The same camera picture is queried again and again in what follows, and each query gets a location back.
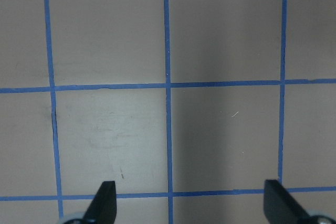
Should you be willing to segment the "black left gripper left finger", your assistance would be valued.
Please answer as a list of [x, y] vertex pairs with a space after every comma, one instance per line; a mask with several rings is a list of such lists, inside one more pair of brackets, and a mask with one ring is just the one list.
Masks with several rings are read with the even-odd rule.
[[114, 224], [117, 216], [115, 181], [103, 182], [82, 217], [83, 223]]

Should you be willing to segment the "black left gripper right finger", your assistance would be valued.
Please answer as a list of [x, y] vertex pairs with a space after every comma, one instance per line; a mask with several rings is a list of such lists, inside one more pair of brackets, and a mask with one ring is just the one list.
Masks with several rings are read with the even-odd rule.
[[271, 224], [305, 223], [310, 215], [276, 179], [264, 182], [264, 215]]

